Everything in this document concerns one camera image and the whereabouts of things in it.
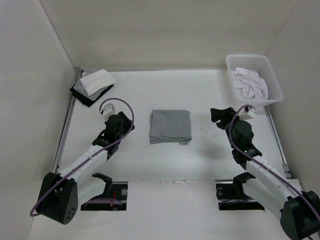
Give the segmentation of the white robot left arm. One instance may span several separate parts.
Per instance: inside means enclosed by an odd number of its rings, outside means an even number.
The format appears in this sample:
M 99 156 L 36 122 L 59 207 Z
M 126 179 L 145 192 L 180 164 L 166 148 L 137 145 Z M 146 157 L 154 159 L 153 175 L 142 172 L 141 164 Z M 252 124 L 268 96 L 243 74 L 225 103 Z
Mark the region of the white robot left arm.
M 109 199 L 112 195 L 112 178 L 96 172 L 96 169 L 118 151 L 122 139 L 135 126 L 122 111 L 108 113 L 105 119 L 105 129 L 80 158 L 61 172 L 45 175 L 30 216 L 42 215 L 66 225 L 84 204 L 120 203 L 114 198 Z

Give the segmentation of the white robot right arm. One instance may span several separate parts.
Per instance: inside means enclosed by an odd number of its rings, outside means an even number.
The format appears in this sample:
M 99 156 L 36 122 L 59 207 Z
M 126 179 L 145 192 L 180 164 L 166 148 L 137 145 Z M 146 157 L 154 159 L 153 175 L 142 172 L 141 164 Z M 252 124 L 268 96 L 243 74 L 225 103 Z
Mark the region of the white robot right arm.
M 224 204 L 239 204 L 253 199 L 270 211 L 291 240 L 311 239 L 320 231 L 320 198 L 312 190 L 293 186 L 253 144 L 252 126 L 245 120 L 255 116 L 252 105 L 237 111 L 210 109 L 211 121 L 224 130 L 232 148 L 232 157 L 244 172 L 230 183 L 216 184 L 216 197 Z

